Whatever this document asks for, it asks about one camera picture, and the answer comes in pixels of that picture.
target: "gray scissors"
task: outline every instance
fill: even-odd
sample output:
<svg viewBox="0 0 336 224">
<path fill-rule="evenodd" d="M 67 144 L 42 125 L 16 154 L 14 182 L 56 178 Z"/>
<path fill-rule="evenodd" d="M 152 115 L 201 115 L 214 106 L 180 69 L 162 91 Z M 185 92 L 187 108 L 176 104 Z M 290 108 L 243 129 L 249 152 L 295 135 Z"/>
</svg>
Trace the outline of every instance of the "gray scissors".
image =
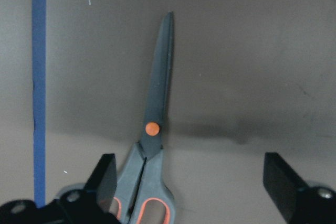
<svg viewBox="0 0 336 224">
<path fill-rule="evenodd" d="M 173 56 L 173 29 L 173 13 L 168 13 L 162 20 L 156 42 L 142 136 L 129 154 L 114 196 L 119 205 L 117 218 L 122 224 L 139 224 L 151 200 L 165 206 L 164 224 L 174 223 L 174 197 L 161 176 L 162 130 Z"/>
</svg>

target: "vertical blue tape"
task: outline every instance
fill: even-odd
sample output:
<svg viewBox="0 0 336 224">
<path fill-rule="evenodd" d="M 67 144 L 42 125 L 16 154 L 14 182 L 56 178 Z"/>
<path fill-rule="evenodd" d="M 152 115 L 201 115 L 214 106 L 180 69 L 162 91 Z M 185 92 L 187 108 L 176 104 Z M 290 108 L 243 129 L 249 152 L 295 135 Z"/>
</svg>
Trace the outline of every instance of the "vertical blue tape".
<svg viewBox="0 0 336 224">
<path fill-rule="evenodd" d="M 45 205 L 46 194 L 46 0 L 32 0 L 34 200 Z"/>
</svg>

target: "blue tape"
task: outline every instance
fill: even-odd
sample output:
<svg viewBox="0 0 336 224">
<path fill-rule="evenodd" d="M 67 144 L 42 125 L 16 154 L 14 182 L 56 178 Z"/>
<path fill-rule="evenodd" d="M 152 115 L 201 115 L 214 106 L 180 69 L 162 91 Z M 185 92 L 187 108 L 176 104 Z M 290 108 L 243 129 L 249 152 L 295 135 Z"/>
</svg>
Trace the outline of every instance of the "blue tape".
<svg viewBox="0 0 336 224">
<path fill-rule="evenodd" d="M 32 0 L 34 201 L 46 195 L 46 0 Z"/>
</svg>

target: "metal bolt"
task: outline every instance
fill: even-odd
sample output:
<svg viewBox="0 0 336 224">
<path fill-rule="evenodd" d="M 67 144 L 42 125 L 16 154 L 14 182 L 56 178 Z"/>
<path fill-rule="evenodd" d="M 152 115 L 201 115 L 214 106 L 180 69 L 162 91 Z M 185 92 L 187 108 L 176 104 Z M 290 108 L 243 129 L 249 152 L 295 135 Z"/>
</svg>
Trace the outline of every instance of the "metal bolt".
<svg viewBox="0 0 336 224">
<path fill-rule="evenodd" d="M 67 197 L 67 201 L 69 202 L 75 202 L 80 198 L 80 194 L 79 191 L 72 191 L 68 197 Z"/>
<path fill-rule="evenodd" d="M 332 191 L 326 188 L 319 188 L 317 193 L 324 199 L 331 199 L 333 197 Z"/>
<path fill-rule="evenodd" d="M 26 209 L 26 205 L 23 202 L 18 202 L 12 209 L 11 213 L 16 215 L 23 212 Z"/>
</svg>

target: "blue tape strip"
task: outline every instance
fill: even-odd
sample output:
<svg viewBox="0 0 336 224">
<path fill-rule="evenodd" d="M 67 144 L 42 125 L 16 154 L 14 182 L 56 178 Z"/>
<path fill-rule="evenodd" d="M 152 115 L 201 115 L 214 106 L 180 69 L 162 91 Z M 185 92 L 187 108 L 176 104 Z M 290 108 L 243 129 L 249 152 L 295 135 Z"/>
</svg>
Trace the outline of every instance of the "blue tape strip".
<svg viewBox="0 0 336 224">
<path fill-rule="evenodd" d="M 45 205 L 46 194 L 46 0 L 32 0 L 34 200 Z"/>
</svg>

